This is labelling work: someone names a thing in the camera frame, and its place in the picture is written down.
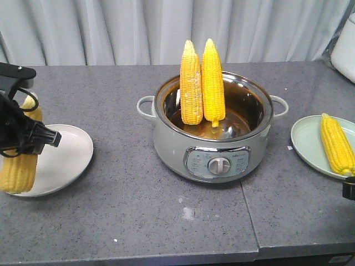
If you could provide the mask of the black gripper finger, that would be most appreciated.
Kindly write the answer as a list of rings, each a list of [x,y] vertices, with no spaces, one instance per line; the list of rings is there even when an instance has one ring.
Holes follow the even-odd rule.
[[[355,200],[355,177],[347,177],[344,180],[342,196],[348,200]]]

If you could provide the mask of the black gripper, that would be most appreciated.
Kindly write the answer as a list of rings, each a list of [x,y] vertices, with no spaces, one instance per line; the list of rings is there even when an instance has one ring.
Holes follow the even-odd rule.
[[[39,102],[36,94],[28,94],[34,104],[31,108],[20,108],[14,100],[1,95],[1,155],[14,158],[22,154],[40,155],[44,144],[58,147],[62,139],[60,132],[45,129],[41,133],[43,143],[31,139],[38,126],[43,123],[25,116],[25,112],[36,111]]]

